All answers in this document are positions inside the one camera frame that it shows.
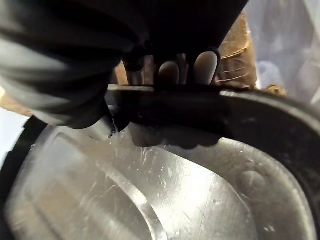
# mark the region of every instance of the black plastic part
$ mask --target black plastic part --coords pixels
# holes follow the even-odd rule
[[[8,152],[0,170],[0,239],[14,240],[5,219],[4,207],[26,157],[47,124],[32,116],[12,151]]]

